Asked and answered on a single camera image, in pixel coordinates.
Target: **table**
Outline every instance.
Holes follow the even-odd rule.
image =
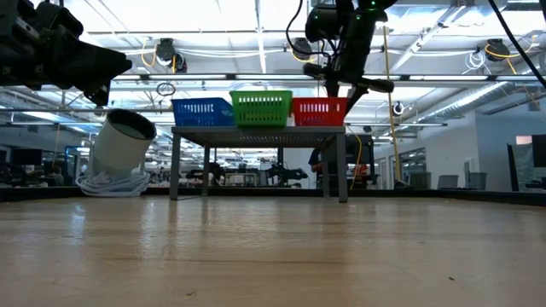
[[[337,157],[346,156],[345,127],[172,127],[171,186],[169,197],[178,198],[180,139],[205,149],[203,178],[208,178],[211,148],[320,148],[322,154],[322,193],[330,198],[328,151],[335,146]],[[337,159],[338,178],[346,177],[345,159]],[[338,180],[339,202],[347,202],[347,181]],[[208,195],[208,180],[203,180],[202,195]]]

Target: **chair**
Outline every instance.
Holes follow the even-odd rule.
[[[457,188],[459,175],[442,175],[438,177],[438,189]]]

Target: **plastic basket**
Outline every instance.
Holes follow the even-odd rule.
[[[181,126],[232,126],[233,107],[223,98],[173,99],[174,121]]]
[[[287,125],[292,92],[289,90],[232,91],[235,124],[238,126]]]
[[[347,98],[294,98],[292,112],[297,126],[342,126]]]

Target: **wooden floor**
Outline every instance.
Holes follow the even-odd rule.
[[[166,197],[0,205],[0,305],[544,306],[546,209]]]

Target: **black cable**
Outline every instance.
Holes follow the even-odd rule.
[[[535,75],[535,77],[537,77],[540,84],[542,84],[543,87],[546,88],[546,81],[544,81],[543,76],[540,74],[540,72],[537,70],[535,65],[532,63],[531,59],[529,59],[529,56],[527,56],[526,52],[523,50],[523,48],[521,48],[520,44],[515,39],[514,34],[512,34],[512,32],[510,31],[510,28],[506,24],[506,21],[502,17],[501,11],[498,9],[497,4],[495,3],[494,0],[488,0],[488,1],[491,7],[493,8],[493,11],[495,11],[495,15],[497,16],[498,20],[501,22],[501,26],[506,32],[506,35],[508,35],[508,38],[510,38],[510,41],[512,42],[514,47],[518,50],[523,60],[527,63],[527,66],[531,68],[532,73]]]
[[[334,51],[334,55],[338,54],[338,49],[335,47],[334,42],[332,42],[331,39],[328,40],[328,43],[330,44],[330,48]]]
[[[307,52],[307,51],[299,50],[293,45],[292,40],[290,39],[290,34],[288,33],[290,31],[290,26],[292,26],[293,21],[296,20],[296,18],[298,18],[299,12],[301,12],[301,7],[303,5],[304,5],[304,0],[299,0],[298,11],[296,11],[296,14],[292,17],[290,22],[288,22],[288,26],[286,30],[288,44],[290,44],[290,48],[292,48],[293,52],[296,51],[302,55],[324,55],[329,58],[331,55],[328,52]]]

